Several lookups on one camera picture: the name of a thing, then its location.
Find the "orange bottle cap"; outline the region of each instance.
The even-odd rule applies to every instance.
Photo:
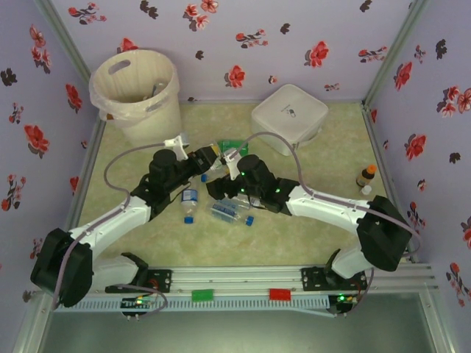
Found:
[[[376,172],[376,165],[374,164],[371,164],[371,165],[368,165],[368,168],[366,169],[366,171],[370,174],[374,174]]]

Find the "white plastic box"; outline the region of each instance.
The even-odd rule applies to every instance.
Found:
[[[311,143],[322,129],[329,108],[294,85],[284,85],[252,111],[252,132],[269,131],[284,137],[295,150]],[[285,156],[289,148],[274,136],[260,136]]]

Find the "white container lid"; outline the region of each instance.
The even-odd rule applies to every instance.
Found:
[[[252,111],[252,118],[267,131],[297,143],[317,132],[328,111],[327,105],[301,88],[284,85]]]

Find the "brown bottle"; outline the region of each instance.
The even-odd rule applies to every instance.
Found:
[[[358,175],[356,178],[356,184],[361,187],[368,185],[375,177],[375,173],[376,165],[368,165],[368,168],[365,168],[363,171],[361,171],[360,175]]]

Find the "green block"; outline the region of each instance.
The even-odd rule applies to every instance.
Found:
[[[191,292],[191,301],[193,302],[211,302],[213,300],[214,291],[212,289],[200,289]]]
[[[228,149],[238,149],[244,140],[219,140],[218,146],[222,153],[226,152]],[[245,145],[241,149],[240,154],[242,157],[249,154],[249,144]]]

